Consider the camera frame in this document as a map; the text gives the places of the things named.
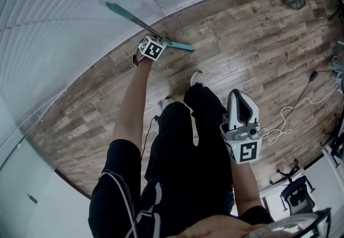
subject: floor plank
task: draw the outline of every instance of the floor plank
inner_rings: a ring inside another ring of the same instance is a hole
[[[144,137],[151,119],[160,112],[167,95],[182,101],[195,70],[205,73],[206,83],[226,106],[229,92],[238,88],[249,94],[260,108],[262,127],[280,124],[280,110],[295,103],[311,72],[326,69],[333,55],[341,58],[336,44],[343,40],[338,18],[327,17],[338,6],[336,0],[307,0],[299,11],[281,0],[208,0],[167,17],[155,25],[173,40],[192,44],[193,53],[168,49],[149,74],[144,118]],[[91,193],[104,166],[106,151],[121,100],[134,73],[131,54],[143,37],[140,33],[90,67],[53,104],[29,133],[37,147],[71,181]],[[265,188],[277,180],[276,169],[288,170],[294,158],[305,166],[321,153],[320,141],[331,130],[334,114],[340,113],[342,96],[332,90],[331,73],[319,73],[304,96],[320,104],[303,103],[287,119],[282,135],[268,145],[263,141],[261,157],[252,163]],[[153,122],[142,160],[142,182],[149,152],[158,126]],[[197,131],[193,121],[193,136]]]

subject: office chair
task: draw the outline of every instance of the office chair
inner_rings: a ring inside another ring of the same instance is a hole
[[[294,160],[295,165],[290,170],[289,173],[283,173],[279,169],[277,173],[281,174],[284,178],[289,181],[289,185],[281,192],[281,201],[286,211],[284,202],[288,204],[290,215],[295,215],[299,213],[312,212],[315,207],[315,203],[308,194],[307,185],[311,189],[311,193],[315,190],[311,183],[308,181],[306,176],[299,177],[295,181],[291,179],[291,176],[299,170],[297,159]]]

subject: teal tool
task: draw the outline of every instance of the teal tool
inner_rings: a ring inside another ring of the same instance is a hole
[[[136,25],[139,25],[143,29],[147,30],[148,32],[152,33],[156,37],[160,38],[162,43],[164,43],[166,46],[171,48],[178,48],[188,51],[194,51],[195,49],[191,45],[182,44],[178,42],[172,42],[168,38],[163,37],[160,35],[155,29],[148,26],[146,23],[144,23],[142,20],[138,19],[136,16],[134,16],[132,13],[121,7],[120,5],[116,3],[105,3],[106,6],[114,13],[120,15],[121,17],[124,17],[125,19],[130,20],[131,22],[134,22]]]

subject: shoe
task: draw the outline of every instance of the shoe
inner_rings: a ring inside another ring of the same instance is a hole
[[[174,102],[174,100],[171,98],[171,96],[167,96],[162,102],[162,107],[161,107],[162,110],[164,111],[164,109],[167,107],[167,105],[169,105],[173,102]]]
[[[195,85],[195,84],[201,84],[204,85],[204,74],[202,71],[197,71],[194,72],[194,74],[191,77],[190,83],[191,86]]]

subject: black shirt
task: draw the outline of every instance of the black shirt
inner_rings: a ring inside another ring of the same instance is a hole
[[[207,199],[190,188],[187,182],[151,182],[140,196],[140,152],[127,140],[116,140],[110,144],[103,172],[114,174],[123,188],[134,219],[140,220],[138,233],[141,237],[153,237],[154,231],[159,231],[159,237],[177,235],[201,219],[224,215],[207,208]],[[273,222],[262,206],[250,208],[239,219],[251,225]],[[89,225],[93,236],[101,238],[125,237],[131,229],[122,193],[109,175],[99,179],[92,193]]]

